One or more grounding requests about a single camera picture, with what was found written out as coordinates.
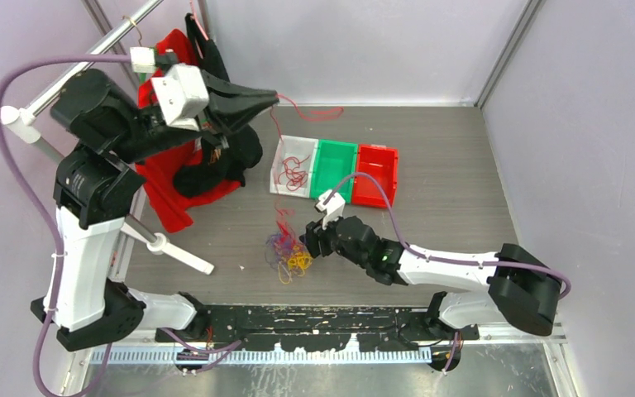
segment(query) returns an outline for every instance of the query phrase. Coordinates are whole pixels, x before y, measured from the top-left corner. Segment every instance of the white wall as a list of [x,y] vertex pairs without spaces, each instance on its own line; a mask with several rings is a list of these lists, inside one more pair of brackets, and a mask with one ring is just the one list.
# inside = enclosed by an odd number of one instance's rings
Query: white wall
[[[101,1],[111,21],[144,0]],[[208,0],[230,77],[301,103],[473,103],[527,0]],[[187,0],[141,23],[185,31]]]
[[[16,65],[47,55],[77,54],[100,38],[79,2],[38,0],[0,1],[0,78]],[[120,68],[102,68],[129,84]],[[64,66],[32,72],[7,92],[7,104],[25,106]],[[36,125],[60,148],[72,139],[46,114]],[[35,149],[9,139],[26,177],[46,203],[52,203],[55,166]],[[30,301],[45,294],[54,244],[44,223],[0,156],[0,396],[37,396],[31,358],[40,323],[30,313]],[[43,373],[52,383],[64,370],[64,349],[50,332]]]
[[574,281],[587,395],[635,395],[635,1],[547,0],[485,119],[521,242]]

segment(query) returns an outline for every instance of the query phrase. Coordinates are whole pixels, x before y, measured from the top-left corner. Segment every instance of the gray panel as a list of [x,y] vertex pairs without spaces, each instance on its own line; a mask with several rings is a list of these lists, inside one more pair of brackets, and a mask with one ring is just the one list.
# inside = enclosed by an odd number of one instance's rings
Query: gray panel
[[[219,366],[182,378],[170,365],[109,366],[92,396],[203,395],[505,396],[555,397],[540,344],[464,346],[461,364],[446,377],[425,364],[341,366]],[[89,367],[90,379],[98,366]]]
[[[475,108],[348,108],[333,122],[305,122],[292,108],[278,108],[285,135],[364,142],[399,149],[399,190],[395,212],[406,238],[448,251],[494,251],[515,242],[507,204],[480,111]],[[275,200],[268,193],[270,162],[278,142],[268,115],[253,123],[265,155],[246,172],[247,186],[208,206],[192,208],[192,227],[171,236],[173,243],[216,266],[201,275],[167,256],[153,256],[136,244],[127,283],[156,293],[179,290],[206,303],[405,304],[429,303],[436,286],[383,286],[339,257],[318,259],[303,278],[279,282],[264,259],[266,238],[275,232]],[[318,218],[314,202],[281,196],[295,209],[297,232]],[[394,238],[384,210],[347,206],[382,237]],[[143,222],[161,230],[156,214]]]

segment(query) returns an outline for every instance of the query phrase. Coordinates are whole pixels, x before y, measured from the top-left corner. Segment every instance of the metal hook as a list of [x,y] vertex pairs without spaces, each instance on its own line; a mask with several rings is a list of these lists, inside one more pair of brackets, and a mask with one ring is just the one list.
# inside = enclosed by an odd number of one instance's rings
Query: metal hook
[[140,47],[142,47],[142,31],[140,30],[140,28],[137,26],[137,22],[133,21],[132,18],[130,18],[127,15],[123,15],[122,19],[127,19],[128,21],[130,21],[130,23],[135,27],[135,30],[137,31],[137,34],[140,35],[140,38],[137,39],[137,44],[140,45]]

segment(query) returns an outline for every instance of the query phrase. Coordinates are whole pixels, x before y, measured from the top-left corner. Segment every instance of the plastic tray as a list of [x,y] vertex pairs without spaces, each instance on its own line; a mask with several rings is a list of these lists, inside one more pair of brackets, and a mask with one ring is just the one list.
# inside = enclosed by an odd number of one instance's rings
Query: plastic tray
[[[365,172],[376,179],[393,205],[395,190],[398,188],[398,150],[385,146],[359,145],[356,170]],[[351,203],[386,208],[385,201],[374,183],[363,176],[354,181]]]
[[[354,143],[320,140],[310,187],[312,199],[316,199],[329,189],[334,189],[342,178],[355,171],[358,150],[359,146]],[[347,203],[351,202],[353,185],[354,180],[350,179],[339,189]]]
[[[310,185],[313,178],[313,165],[318,152],[318,140],[312,138],[302,138],[299,136],[283,136],[276,146],[274,162],[271,165],[269,177],[269,191],[273,194],[286,194],[296,197],[310,197]],[[301,161],[298,171],[305,171],[308,177],[302,186],[291,186],[285,174],[284,161],[289,157],[294,157]],[[293,168],[296,164],[288,162],[288,166]]]

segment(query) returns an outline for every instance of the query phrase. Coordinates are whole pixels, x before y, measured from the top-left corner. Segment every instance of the white bracket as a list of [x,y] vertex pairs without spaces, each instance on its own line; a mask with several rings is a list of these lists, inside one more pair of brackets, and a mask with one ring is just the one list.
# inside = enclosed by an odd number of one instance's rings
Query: white bracket
[[166,124],[197,131],[195,117],[203,112],[209,100],[201,69],[176,64],[164,77],[151,80]]
[[315,204],[315,208],[324,214],[322,217],[322,229],[327,229],[328,223],[341,217],[346,204],[344,198],[339,193],[335,193],[335,195],[330,198],[330,201],[325,203],[325,200],[330,193],[332,193],[331,189],[323,194],[320,194],[320,197],[317,198],[317,204]]

